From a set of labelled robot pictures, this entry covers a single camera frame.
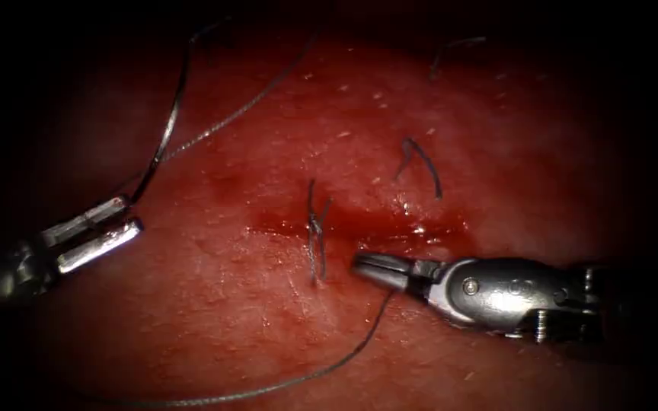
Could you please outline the left arm needle driver jaw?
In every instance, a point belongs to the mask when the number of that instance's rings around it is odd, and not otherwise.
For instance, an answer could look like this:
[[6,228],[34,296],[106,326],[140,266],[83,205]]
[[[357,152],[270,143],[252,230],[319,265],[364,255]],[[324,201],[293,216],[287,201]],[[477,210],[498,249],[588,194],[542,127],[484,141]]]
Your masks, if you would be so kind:
[[83,265],[130,242],[142,231],[143,225],[139,218],[128,218],[115,228],[107,229],[103,234],[60,254],[56,259],[57,270],[60,274],[72,273]]
[[55,247],[75,238],[88,228],[94,228],[97,224],[106,222],[123,212],[131,206],[131,201],[126,195],[118,195],[108,199],[75,217],[42,231],[43,243],[47,247]]

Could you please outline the right arm needle driver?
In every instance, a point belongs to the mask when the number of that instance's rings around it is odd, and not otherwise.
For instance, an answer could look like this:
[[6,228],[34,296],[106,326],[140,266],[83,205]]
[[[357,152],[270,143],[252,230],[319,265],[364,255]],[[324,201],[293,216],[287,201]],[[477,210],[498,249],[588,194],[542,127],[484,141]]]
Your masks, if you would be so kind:
[[597,343],[599,298],[591,272],[522,258],[417,260],[407,291],[457,327],[534,343]]

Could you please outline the left arm needle driver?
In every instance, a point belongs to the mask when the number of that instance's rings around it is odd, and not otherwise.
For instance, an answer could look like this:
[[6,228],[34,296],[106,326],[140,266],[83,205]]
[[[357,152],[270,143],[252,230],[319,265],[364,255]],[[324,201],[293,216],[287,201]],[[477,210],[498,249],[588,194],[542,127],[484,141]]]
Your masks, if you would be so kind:
[[61,244],[41,234],[15,241],[0,253],[0,301],[32,301],[58,284]]

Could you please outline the right arm needle driver jaw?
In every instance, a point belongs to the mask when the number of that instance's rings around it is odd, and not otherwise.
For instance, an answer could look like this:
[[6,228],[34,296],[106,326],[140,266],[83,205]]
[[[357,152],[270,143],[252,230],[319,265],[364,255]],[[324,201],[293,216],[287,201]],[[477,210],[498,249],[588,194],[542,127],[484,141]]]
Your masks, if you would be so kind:
[[368,263],[352,265],[352,271],[358,275],[386,288],[406,289],[409,276],[405,271],[375,266]]
[[409,273],[415,263],[414,259],[386,253],[356,253],[353,268],[372,268],[389,272]]

